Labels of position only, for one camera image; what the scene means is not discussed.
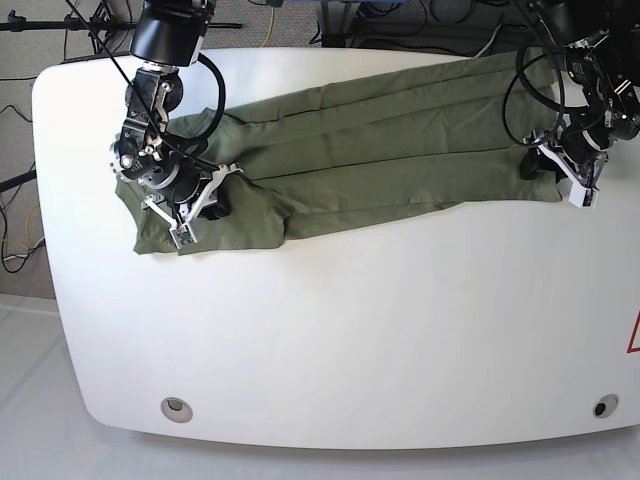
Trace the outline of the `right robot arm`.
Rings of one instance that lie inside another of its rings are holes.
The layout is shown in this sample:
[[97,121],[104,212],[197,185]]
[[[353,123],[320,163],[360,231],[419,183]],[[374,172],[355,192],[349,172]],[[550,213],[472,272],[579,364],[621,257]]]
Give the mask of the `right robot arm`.
[[[220,70],[200,52],[214,9],[212,1],[144,2],[130,47],[143,64],[128,82],[126,117],[112,145],[113,173],[148,189],[142,209],[168,224],[178,246],[198,242],[202,219],[228,215],[229,204],[218,189],[241,170],[235,163],[216,165],[202,157],[226,103]],[[196,62],[215,77],[218,104],[204,131],[187,138],[169,132],[169,114],[184,95],[180,68]]]

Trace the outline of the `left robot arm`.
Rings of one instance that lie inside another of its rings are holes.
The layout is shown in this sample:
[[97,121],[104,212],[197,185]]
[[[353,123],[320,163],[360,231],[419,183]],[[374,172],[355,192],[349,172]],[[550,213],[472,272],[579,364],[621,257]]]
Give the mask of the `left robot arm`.
[[639,4],[636,1],[533,1],[548,37],[545,44],[555,72],[564,71],[585,97],[583,106],[569,107],[566,94],[557,100],[530,81],[523,45],[516,56],[516,82],[558,118],[549,131],[535,130],[533,147],[520,164],[525,180],[541,171],[568,179],[573,202],[591,206],[597,181],[617,140],[639,134]]

